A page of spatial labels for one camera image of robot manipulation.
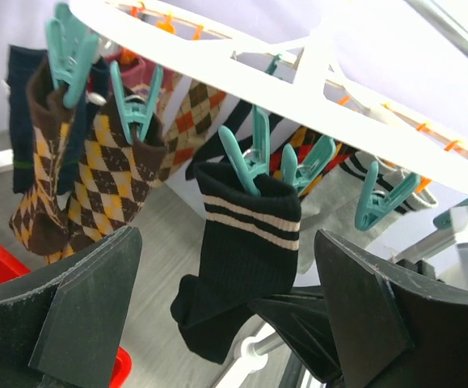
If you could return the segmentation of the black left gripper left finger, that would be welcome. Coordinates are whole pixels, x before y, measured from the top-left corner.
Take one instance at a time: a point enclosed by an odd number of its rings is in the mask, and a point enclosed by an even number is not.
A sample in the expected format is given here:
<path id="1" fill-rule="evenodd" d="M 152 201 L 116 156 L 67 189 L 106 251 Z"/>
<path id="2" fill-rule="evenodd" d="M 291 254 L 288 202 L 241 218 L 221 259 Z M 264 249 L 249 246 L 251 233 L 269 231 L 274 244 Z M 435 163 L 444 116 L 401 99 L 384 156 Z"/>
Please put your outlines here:
<path id="1" fill-rule="evenodd" d="M 0 284 L 0 387 L 108 387 L 141 249 L 125 226 Z"/>

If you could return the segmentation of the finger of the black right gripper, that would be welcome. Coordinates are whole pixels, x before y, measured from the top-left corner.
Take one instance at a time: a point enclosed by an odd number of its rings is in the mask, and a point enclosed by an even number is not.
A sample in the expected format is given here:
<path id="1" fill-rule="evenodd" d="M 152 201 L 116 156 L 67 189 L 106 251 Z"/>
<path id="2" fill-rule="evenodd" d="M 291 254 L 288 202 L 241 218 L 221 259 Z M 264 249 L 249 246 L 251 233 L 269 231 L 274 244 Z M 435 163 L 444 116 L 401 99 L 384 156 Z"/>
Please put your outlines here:
<path id="1" fill-rule="evenodd" d="M 293 288 L 248 302 L 249 308 L 269 323 L 293 354 L 320 382 L 342 376 L 323 289 Z"/>

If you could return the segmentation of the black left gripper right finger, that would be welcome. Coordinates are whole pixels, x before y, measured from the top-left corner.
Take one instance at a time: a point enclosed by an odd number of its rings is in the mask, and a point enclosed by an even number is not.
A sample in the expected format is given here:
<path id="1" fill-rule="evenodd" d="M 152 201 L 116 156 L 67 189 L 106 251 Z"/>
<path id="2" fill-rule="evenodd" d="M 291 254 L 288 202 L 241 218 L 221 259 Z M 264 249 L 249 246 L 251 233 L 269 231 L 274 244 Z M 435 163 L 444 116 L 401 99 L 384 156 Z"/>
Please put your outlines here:
<path id="1" fill-rule="evenodd" d="M 468 387 L 468 291 L 326 230 L 314 253 L 348 387 Z"/>

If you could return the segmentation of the black striped cuff sock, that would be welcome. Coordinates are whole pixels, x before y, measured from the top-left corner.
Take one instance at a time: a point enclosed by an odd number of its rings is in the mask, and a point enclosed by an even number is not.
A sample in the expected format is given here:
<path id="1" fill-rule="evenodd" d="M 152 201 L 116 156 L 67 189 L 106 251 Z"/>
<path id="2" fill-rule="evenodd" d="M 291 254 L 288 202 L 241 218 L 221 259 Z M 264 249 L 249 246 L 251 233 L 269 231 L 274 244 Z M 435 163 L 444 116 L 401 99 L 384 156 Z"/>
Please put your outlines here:
<path id="1" fill-rule="evenodd" d="M 301 205 L 289 184 L 262 174 L 246 192 L 227 162 L 194 167 L 206 223 L 197 275 L 183 276 L 172 318 L 191 352 L 222 364 L 253 315 L 248 302 L 292 288 Z"/>

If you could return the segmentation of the brown yellow argyle sock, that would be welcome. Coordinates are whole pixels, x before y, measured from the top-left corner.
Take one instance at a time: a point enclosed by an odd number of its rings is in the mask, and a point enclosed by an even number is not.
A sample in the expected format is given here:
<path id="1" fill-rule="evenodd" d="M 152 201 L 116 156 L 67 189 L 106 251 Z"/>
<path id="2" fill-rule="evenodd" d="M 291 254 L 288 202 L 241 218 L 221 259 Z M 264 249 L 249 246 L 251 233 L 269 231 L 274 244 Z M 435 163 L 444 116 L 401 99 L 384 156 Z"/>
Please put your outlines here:
<path id="1" fill-rule="evenodd" d="M 62 257 L 68 241 L 67 215 L 57 202 L 58 178 L 75 117 L 75 110 L 63 104 L 67 90 L 53 86 L 47 59 L 27 83 L 34 180 L 9 221 L 24 247 L 49 264 Z"/>
<path id="2" fill-rule="evenodd" d="M 167 144 L 162 123 L 152 116 L 146 138 L 128 143 L 114 97 L 99 109 L 84 143 L 65 213 L 68 240 L 45 257 L 49 264 L 64 259 L 129 224 L 139 213 L 158 178 Z"/>

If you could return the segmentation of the white round sock hanger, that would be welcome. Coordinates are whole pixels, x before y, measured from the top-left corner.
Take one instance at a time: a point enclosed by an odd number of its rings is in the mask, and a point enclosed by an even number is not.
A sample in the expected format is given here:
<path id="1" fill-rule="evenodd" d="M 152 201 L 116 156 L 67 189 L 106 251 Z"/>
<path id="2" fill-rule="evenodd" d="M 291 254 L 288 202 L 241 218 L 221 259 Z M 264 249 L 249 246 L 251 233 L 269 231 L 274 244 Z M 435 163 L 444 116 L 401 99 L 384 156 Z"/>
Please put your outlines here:
<path id="1" fill-rule="evenodd" d="M 298 40 L 268 44 L 166 2 L 145 3 L 148 15 L 172 15 L 208 34 L 186 40 L 126 14 L 127 6 L 70 3 L 88 27 L 147 59 L 468 195 L 468 140 L 331 71 L 323 27 Z"/>

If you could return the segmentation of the grey sock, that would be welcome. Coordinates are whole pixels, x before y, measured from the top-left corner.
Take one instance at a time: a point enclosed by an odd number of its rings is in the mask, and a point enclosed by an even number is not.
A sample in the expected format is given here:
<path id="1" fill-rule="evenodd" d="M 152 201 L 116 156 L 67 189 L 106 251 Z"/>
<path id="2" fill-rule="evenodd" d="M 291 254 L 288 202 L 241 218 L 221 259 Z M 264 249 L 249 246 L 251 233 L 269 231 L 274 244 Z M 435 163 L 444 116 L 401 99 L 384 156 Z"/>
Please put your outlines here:
<path id="1" fill-rule="evenodd" d="M 366 248 L 405 214 L 438 206 L 437 198 L 424 189 L 410 194 L 395 211 L 384 216 L 369 230 L 358 230 L 355 227 L 356 206 L 372 162 L 379 167 L 375 185 L 379 196 L 391 192 L 409 173 L 400 167 L 391 167 L 384 160 L 364 151 L 356 152 L 328 172 L 301 203 L 299 274 L 306 273 L 314 262 L 314 236 L 319 229 L 332 231 L 358 247 Z"/>

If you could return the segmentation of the teal clothespin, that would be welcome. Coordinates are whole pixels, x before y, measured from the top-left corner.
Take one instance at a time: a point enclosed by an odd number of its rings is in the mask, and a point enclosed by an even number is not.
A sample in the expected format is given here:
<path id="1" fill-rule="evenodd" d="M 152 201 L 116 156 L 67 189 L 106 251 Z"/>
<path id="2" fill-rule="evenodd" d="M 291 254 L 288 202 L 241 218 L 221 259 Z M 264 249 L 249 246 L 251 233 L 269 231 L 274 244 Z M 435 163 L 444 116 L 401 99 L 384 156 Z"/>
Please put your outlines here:
<path id="1" fill-rule="evenodd" d="M 66 87 L 63 105 L 73 108 L 85 93 L 99 36 L 74 16 L 65 2 L 55 5 L 54 16 L 47 22 L 45 34 L 53 87 L 56 90 Z"/>
<path id="2" fill-rule="evenodd" d="M 252 146 L 241 151 L 235 135 L 226 126 L 218 129 L 219 137 L 227 158 L 245 191 L 260 196 L 255 177 L 269 173 L 270 130 L 268 115 L 256 105 L 252 108 Z"/>
<path id="3" fill-rule="evenodd" d="M 302 163 L 299 163 L 293 147 L 288 143 L 282 152 L 280 177 L 284 182 L 293 186 L 298 195 L 301 195 L 331 161 L 335 151 L 334 140 L 323 135 L 318 139 Z"/>
<path id="4" fill-rule="evenodd" d="M 379 196 L 374 190 L 379 167 L 371 162 L 361 189 L 355 213 L 355 227 L 366 231 L 375 226 L 384 216 L 400 206 L 420 185 L 421 177 L 411 172 L 391 192 Z"/>
<path id="5" fill-rule="evenodd" d="M 138 95 L 126 95 L 124 93 L 124 85 L 117 61 L 113 61 L 110 64 L 110 75 L 116 107 L 126 141 L 130 145 L 133 144 L 131 125 L 134 126 L 133 129 L 136 132 L 137 139 L 144 141 L 158 102 L 158 95 L 163 80 L 162 66 L 156 65 L 154 67 L 150 83 L 150 93 L 146 100 L 141 99 Z"/>

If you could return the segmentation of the black red argyle sock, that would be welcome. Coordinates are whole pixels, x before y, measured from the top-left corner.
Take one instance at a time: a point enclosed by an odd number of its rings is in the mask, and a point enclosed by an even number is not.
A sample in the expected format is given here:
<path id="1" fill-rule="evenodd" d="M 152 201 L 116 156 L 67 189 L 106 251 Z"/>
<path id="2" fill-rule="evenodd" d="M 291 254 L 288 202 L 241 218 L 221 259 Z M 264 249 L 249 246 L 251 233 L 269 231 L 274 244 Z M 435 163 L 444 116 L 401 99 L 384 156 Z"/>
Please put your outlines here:
<path id="1" fill-rule="evenodd" d="M 295 133 L 290 136 L 285 143 L 290 143 L 294 151 L 297 154 L 297 161 L 301 164 L 306 158 L 307 154 L 313 149 L 314 145 L 321 137 L 320 133 L 316 133 L 312 129 L 301 126 Z M 342 142 L 335 141 L 335 154 L 331 161 L 324 167 L 320 174 L 311 182 L 307 189 L 299 195 L 300 200 L 303 200 L 310 192 L 318 185 L 322 178 L 327 175 L 331 170 L 338 166 L 345 159 L 353 156 L 356 153 L 356 149 L 349 145 L 345 145 Z M 284 146 L 280 146 L 275 150 L 270 157 L 269 173 L 270 176 L 279 179 L 280 178 L 280 163 L 282 158 L 282 151 Z"/>

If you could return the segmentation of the beige orange argyle sock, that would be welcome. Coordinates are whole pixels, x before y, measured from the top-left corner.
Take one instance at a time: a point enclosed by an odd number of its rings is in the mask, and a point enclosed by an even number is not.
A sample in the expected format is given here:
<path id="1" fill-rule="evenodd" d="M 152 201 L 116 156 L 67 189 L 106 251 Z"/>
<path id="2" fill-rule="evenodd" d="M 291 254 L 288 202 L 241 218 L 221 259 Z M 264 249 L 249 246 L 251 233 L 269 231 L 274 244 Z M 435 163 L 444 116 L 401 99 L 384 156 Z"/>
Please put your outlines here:
<path id="1" fill-rule="evenodd" d="M 172 126 L 164 135 L 168 151 L 153 188 L 162 186 L 206 142 L 207 133 L 225 98 L 224 91 L 192 80 Z"/>

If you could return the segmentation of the navy sock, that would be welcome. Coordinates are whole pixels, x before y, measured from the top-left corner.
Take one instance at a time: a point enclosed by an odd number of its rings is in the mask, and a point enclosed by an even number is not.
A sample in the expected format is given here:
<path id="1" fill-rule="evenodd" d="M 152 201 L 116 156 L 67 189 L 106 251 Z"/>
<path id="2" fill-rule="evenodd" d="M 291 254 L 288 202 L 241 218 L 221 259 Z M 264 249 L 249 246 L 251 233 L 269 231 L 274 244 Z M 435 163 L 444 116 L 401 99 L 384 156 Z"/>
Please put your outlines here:
<path id="1" fill-rule="evenodd" d="M 33 183 L 33 131 L 27 105 L 26 85 L 46 56 L 44 49 L 11 45 L 8 57 L 7 85 L 9 86 L 9 131 L 13 150 L 13 192 L 24 193 Z M 82 97 L 76 109 L 74 126 L 58 178 L 57 193 L 63 195 L 74 188 L 78 161 L 84 141 L 91 129 L 99 105 Z"/>

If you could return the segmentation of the maroon sock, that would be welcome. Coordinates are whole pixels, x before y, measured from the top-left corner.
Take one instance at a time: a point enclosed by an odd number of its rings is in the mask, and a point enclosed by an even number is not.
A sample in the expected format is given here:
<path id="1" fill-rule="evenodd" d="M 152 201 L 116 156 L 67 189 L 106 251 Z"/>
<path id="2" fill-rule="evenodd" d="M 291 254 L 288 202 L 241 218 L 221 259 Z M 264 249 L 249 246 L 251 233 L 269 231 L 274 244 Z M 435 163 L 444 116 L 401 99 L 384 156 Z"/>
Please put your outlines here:
<path id="1" fill-rule="evenodd" d="M 136 57 L 130 64 L 120 63 L 120 53 L 108 55 L 104 60 L 110 65 L 114 61 L 119 64 L 122 83 L 134 93 L 146 97 L 149 94 L 151 78 L 156 64 L 143 57 Z M 178 85 L 181 75 L 172 70 L 163 69 L 161 92 L 172 92 Z"/>

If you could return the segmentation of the grey metal stand pole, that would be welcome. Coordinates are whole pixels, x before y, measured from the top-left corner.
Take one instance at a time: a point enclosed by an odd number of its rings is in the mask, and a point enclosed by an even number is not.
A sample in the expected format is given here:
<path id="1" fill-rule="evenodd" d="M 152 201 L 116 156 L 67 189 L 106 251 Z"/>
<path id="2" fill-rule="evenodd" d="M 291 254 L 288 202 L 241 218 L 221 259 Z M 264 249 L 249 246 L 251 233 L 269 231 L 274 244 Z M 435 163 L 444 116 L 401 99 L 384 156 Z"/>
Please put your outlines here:
<path id="1" fill-rule="evenodd" d="M 468 58 L 468 31 L 440 4 L 416 0 L 405 3 Z"/>

